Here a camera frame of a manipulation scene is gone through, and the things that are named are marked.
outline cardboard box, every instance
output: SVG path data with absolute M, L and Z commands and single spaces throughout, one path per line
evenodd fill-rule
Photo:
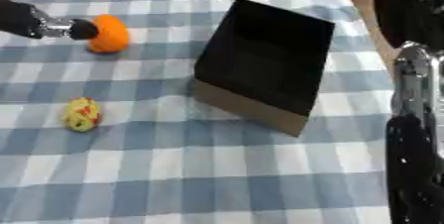
M 334 24 L 236 0 L 194 68 L 194 96 L 298 136 L 314 105 Z

